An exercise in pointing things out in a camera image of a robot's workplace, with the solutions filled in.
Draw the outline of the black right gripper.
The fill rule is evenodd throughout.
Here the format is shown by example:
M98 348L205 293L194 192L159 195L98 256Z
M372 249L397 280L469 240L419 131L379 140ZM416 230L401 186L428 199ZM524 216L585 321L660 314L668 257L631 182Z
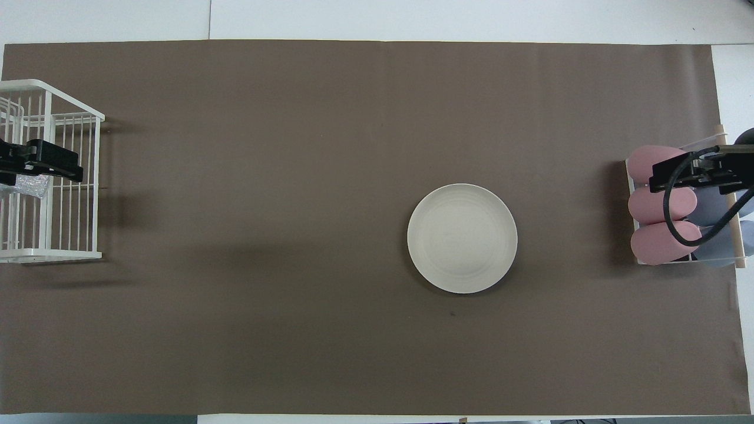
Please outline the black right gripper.
M650 191L716 187L720 193L748 190L753 183L752 144L714 145L652 166Z

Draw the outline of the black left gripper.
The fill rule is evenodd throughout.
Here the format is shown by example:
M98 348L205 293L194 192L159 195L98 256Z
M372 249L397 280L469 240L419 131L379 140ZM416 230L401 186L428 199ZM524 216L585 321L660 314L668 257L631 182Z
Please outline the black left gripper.
M1 183L15 184L16 177L54 176L73 182L82 182L84 169L79 165L79 155L42 139L26 144L1 140Z

